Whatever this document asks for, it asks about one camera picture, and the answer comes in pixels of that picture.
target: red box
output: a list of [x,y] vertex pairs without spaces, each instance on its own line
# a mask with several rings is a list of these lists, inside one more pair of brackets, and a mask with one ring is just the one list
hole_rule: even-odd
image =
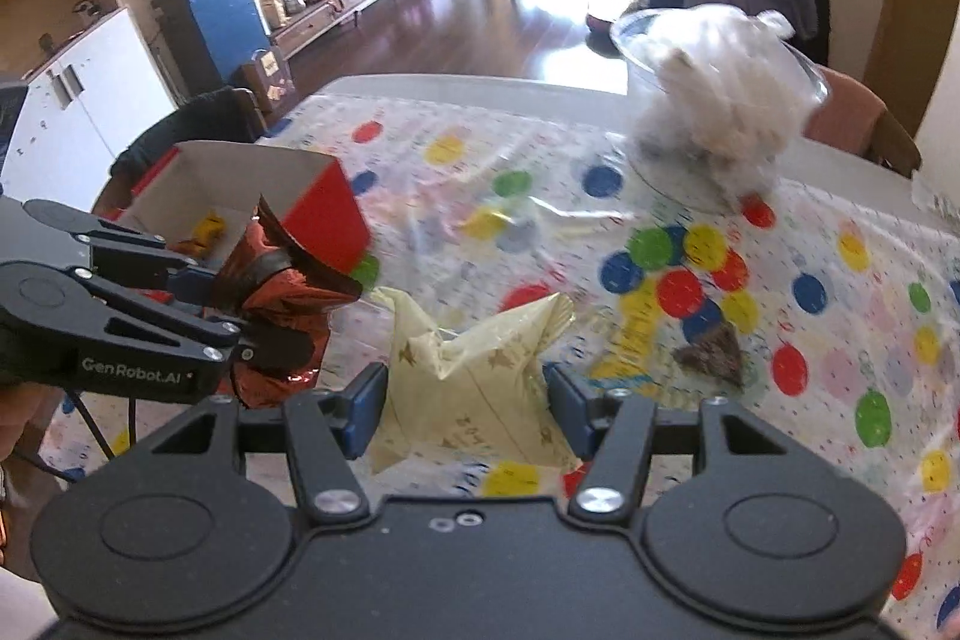
[[239,241],[261,194],[284,227],[320,261],[349,274],[370,244],[370,229],[340,162],[311,150],[184,142],[134,189],[117,223],[159,234],[168,244],[190,237],[213,210],[227,223],[208,258],[219,266]]

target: black chair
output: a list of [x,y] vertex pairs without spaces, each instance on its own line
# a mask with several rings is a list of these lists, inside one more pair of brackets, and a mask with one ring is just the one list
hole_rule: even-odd
[[110,179],[100,191],[93,214],[110,217],[125,210],[131,191],[151,167],[180,142],[217,140],[253,143],[267,130],[253,92],[219,88],[195,95],[140,134],[110,167]]

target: blue dot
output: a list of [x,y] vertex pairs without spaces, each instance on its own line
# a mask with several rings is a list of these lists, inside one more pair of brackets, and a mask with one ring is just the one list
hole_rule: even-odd
[[626,251],[614,253],[600,268],[600,284],[611,293],[629,293],[643,282],[643,269]]
[[827,309],[827,289],[812,274],[802,274],[793,281],[793,296],[805,313],[819,316]]
[[611,167],[590,167],[584,175],[584,191],[594,199],[616,196],[623,188],[623,175]]
[[683,240],[686,239],[686,229],[683,226],[666,226],[664,231],[673,244],[673,256],[667,262],[667,266],[683,266],[686,259],[686,251],[683,249]]
[[723,313],[717,307],[716,302],[705,299],[704,305],[697,314],[683,319],[683,336],[685,336],[687,342],[693,342],[698,336],[716,326],[722,320]]
[[371,172],[371,170],[368,169],[366,172],[360,172],[357,177],[350,180],[350,189],[352,189],[354,196],[363,196],[363,194],[366,194],[367,191],[376,185],[376,181],[376,172]]
[[937,629],[940,629],[947,622],[954,610],[957,610],[958,605],[960,605],[960,586],[953,586],[943,604],[940,605],[940,610],[937,611]]

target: yellow dot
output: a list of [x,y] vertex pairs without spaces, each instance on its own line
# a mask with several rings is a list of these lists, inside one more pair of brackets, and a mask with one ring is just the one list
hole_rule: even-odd
[[841,234],[837,241],[837,249],[840,251],[840,258],[853,271],[866,271],[870,266],[870,251],[860,237],[849,232]]
[[620,297],[620,310],[627,319],[646,320],[656,324],[664,311],[656,301],[656,281],[648,277],[637,290]]
[[424,159],[429,164],[440,167],[456,163],[463,154],[464,140],[446,134],[435,140],[429,148],[426,148]]
[[946,491],[950,485],[950,462],[943,451],[932,451],[920,462],[923,490]]
[[114,437],[110,444],[110,450],[113,451],[115,456],[130,450],[130,431],[128,429],[123,429],[123,432]]
[[642,375],[646,371],[646,366],[640,360],[640,357],[632,359],[629,356],[618,354],[608,354],[602,357],[599,362],[590,370],[592,380],[603,380],[605,378],[629,378],[632,375]]
[[483,481],[485,497],[525,497],[539,494],[539,472],[531,464],[501,461]]
[[506,215],[497,210],[491,207],[477,207],[467,218],[461,230],[472,239],[489,241],[495,239],[507,227],[507,223],[510,221],[507,220]]
[[920,363],[934,365],[940,355],[940,340],[930,326],[920,326],[913,338],[913,348]]
[[727,261],[727,241],[713,226],[691,226],[683,238],[683,250],[693,266],[720,271]]
[[720,302],[720,310],[725,319],[736,326],[740,333],[752,333],[757,328],[757,302],[746,290],[728,293]]
[[628,317],[613,341],[625,353],[645,359],[653,349],[655,330],[656,319]]

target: brown snack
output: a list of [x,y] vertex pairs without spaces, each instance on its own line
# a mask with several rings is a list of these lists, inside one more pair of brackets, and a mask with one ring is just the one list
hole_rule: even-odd
[[232,391],[248,407],[263,408],[312,389],[330,339],[329,312],[355,302],[361,292],[351,277],[304,250],[260,199],[243,239],[217,274],[211,304],[254,324],[267,321],[307,333],[313,353],[294,370],[267,370],[237,362],[223,390]]
[[743,387],[743,354],[736,328],[726,320],[694,338],[692,344],[675,349],[673,357],[683,369]]

